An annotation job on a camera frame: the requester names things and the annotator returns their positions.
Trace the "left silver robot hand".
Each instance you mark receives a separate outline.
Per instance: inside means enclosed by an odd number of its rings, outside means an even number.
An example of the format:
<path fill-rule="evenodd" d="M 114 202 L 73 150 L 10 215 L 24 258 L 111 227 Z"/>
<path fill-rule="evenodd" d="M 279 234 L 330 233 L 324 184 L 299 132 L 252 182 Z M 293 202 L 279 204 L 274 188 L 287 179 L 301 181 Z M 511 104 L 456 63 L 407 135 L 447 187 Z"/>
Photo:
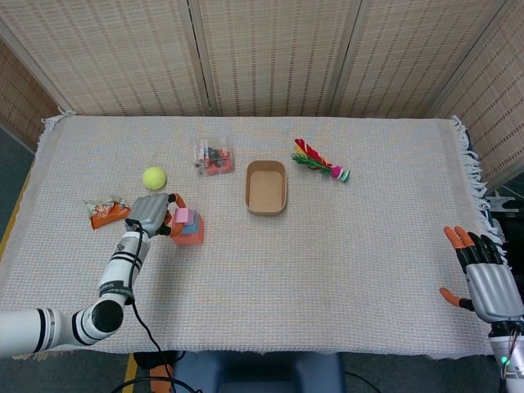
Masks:
<path fill-rule="evenodd" d="M 185 208 L 186 204 L 178 193 L 156 193 L 139 197 L 124 219 L 127 232 L 142 232 L 149 238 L 157 235 L 176 237 L 183 230 L 183 224 L 173 224 L 169 205 Z"/>

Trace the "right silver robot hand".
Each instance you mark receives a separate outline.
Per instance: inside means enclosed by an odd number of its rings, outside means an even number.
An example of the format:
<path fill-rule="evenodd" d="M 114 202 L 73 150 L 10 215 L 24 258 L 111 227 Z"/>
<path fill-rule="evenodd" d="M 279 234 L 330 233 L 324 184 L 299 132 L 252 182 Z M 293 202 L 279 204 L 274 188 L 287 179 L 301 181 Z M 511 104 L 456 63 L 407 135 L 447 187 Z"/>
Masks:
<path fill-rule="evenodd" d="M 455 226 L 444 227 L 466 278 L 469 297 L 442 287 L 440 295 L 451 305 L 477 314 L 486 323 L 520 322 L 523 301 L 510 268 L 489 237 Z"/>

